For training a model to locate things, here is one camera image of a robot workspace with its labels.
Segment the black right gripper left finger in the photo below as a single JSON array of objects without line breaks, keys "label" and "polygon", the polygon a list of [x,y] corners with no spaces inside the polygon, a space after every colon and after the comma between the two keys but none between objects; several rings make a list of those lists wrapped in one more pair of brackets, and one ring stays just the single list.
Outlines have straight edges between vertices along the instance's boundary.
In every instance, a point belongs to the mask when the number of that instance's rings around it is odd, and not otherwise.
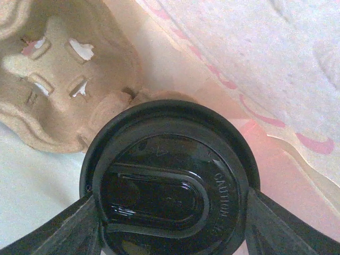
[{"label": "black right gripper left finger", "polygon": [[85,195],[1,254],[101,254],[94,197]]}]

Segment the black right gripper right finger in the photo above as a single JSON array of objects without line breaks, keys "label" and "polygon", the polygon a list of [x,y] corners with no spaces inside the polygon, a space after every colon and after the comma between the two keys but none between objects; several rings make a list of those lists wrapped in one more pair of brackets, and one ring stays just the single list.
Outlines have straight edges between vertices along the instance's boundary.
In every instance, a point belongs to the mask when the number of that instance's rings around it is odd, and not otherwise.
[{"label": "black right gripper right finger", "polygon": [[259,190],[249,189],[245,239],[249,254],[339,254],[322,234]]}]

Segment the black cup lid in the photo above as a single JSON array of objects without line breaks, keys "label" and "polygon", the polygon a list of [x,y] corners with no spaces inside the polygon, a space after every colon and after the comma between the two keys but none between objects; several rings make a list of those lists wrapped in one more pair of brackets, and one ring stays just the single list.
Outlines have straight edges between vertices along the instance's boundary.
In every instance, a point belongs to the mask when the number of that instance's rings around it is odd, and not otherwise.
[{"label": "black cup lid", "polygon": [[131,107],[85,155],[79,192],[92,192],[106,254],[233,254],[244,242],[254,155],[234,125],[181,100]]}]

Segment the cream cakes paper bag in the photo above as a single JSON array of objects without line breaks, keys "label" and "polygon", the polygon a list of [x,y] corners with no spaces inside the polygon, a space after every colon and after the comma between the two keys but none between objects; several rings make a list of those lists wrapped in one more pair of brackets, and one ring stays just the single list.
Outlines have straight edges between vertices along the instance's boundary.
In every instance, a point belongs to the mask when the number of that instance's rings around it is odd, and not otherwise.
[{"label": "cream cakes paper bag", "polygon": [[142,1],[339,210],[339,4]]}]

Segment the brown pulp cup carrier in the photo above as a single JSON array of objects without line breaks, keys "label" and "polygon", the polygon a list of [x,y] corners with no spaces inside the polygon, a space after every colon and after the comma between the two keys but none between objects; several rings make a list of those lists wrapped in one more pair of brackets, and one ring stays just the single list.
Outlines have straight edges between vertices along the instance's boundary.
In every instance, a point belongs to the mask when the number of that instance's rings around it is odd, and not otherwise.
[{"label": "brown pulp cup carrier", "polygon": [[28,146],[87,151],[122,111],[152,100],[136,49],[103,1],[1,1],[1,121]]}]

